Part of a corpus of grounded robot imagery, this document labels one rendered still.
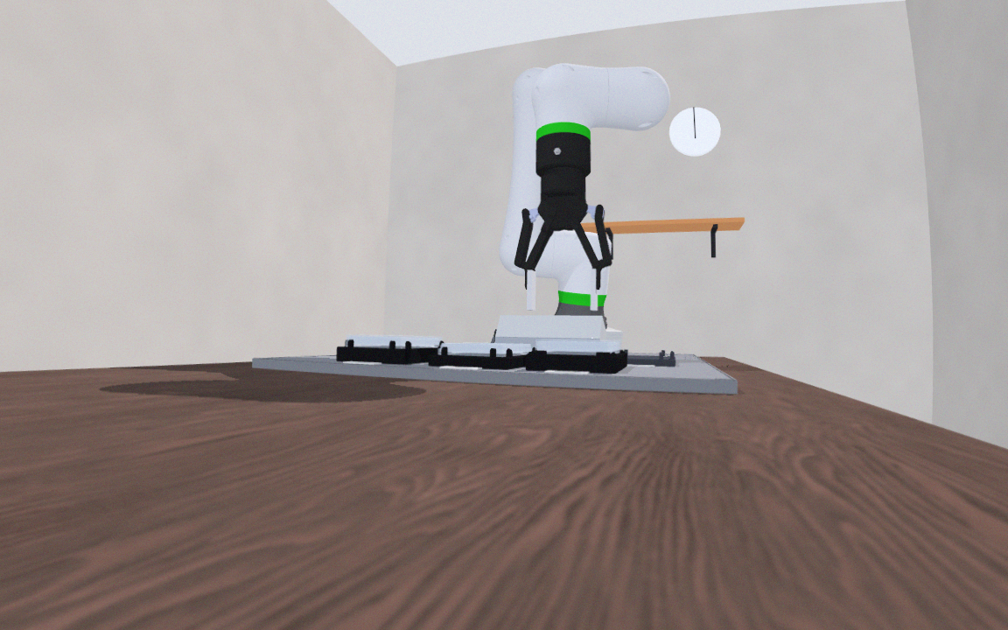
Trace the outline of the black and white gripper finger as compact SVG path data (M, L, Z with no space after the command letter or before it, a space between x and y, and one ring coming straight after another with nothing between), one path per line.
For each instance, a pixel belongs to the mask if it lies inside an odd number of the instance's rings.
M599 290L600 290L600 280L601 280L601 269L612 266L611 249L608 246L608 240L606 238L604 218L605 210L603 205L588 205L588 210L586 213L591 213L591 217L595 220L595 226L598 233L599 246L601 248L601 254L603 254L603 259L599 260L595 254L593 254L593 248L591 246L591 241L585 236L585 231L577 216L575 211L572 210L571 205L565 207L565 214L570 220L571 225L575 228L577 233L577 238L583 244L585 255L588 256L589 262L591 262L591 311L599 310Z
M529 250L529 238L531 238L533 230L533 222L536 221L537 215L540 215L535 210L521 210L521 234L519 238L519 247L517 247L516 255L514 259L514 266L522 268L525 270L525 288L527 288L527 310L536 310L536 271L537 262L539 262L541 256L543 256L543 251L547 247L548 240L550 236L553 235L555 230L550 230L552 222L555 220L557 215L557 209L553 206L549 208L547 214L547 219L545 219L542 224L541 232L537 236L535 241L535 246L529 252L529 257L527 260L527 254Z

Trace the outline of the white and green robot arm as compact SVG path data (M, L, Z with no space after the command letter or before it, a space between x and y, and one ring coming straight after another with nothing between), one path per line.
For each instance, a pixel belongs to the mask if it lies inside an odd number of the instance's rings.
M515 266L522 210L535 210L540 204L541 177L554 171L587 177L591 174L591 128L642 131L654 127L669 110L669 87L647 67L563 62L527 69L517 77L512 96L512 174L499 256L511 274L525 277L525 270ZM610 268L601 269L598 311L591 311L592 265L575 231L553 233L535 272L537 277L557 280L555 316L603 316L607 328L604 303Z

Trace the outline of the white operator button panel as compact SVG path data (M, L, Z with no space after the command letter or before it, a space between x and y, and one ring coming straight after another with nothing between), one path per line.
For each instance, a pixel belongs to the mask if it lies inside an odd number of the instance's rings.
M529 344L536 340L606 340L603 316L500 316L491 343Z

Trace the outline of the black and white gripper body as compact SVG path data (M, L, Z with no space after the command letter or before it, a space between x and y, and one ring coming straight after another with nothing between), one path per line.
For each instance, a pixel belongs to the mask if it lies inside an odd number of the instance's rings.
M537 205L537 212L545 221L550 207L555 207L557 210L556 218L549 226L549 230L573 231L571 220L565 214L568 205L575 211L580 223L587 214L585 211L588 210L588 205L585 203L585 176L577 171L550 171L542 175L541 202Z

